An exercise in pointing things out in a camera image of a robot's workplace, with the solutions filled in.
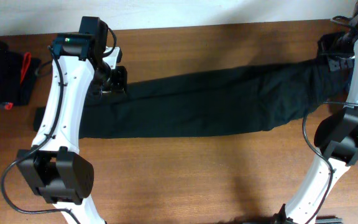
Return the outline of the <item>black trousers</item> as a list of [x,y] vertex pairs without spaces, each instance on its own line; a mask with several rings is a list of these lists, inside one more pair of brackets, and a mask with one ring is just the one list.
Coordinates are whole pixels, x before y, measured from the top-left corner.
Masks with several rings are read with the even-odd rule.
[[81,138],[209,137],[270,131],[345,89],[347,73],[318,59],[190,73],[131,83],[87,101]]

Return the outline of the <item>black clothes stack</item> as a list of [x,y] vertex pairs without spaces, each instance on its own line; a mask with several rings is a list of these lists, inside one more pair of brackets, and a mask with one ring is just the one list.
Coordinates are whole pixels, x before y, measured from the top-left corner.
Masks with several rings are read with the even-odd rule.
[[40,64],[41,60],[31,53],[12,52],[0,41],[0,109],[29,104]]

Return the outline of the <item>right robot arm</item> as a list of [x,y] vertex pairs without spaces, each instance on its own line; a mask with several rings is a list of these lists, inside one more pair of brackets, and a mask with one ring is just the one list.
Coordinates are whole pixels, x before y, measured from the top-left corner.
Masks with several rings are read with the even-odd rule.
[[335,183],[358,161],[358,1],[352,17],[335,16],[331,22],[348,32],[324,35],[318,42],[318,55],[331,72],[352,70],[347,100],[320,123],[314,141],[307,142],[315,153],[313,163],[297,193],[271,223],[342,223],[340,218],[317,214]]

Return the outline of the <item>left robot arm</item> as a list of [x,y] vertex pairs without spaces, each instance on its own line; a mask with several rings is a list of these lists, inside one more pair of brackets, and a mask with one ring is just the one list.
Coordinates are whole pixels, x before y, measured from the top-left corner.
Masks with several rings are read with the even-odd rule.
[[127,72],[119,65],[113,31],[98,17],[84,16],[76,34],[58,34],[49,46],[52,84],[37,135],[13,165],[34,195],[42,197],[68,223],[104,223],[91,197],[94,168],[79,155],[79,130],[85,99],[125,93]]

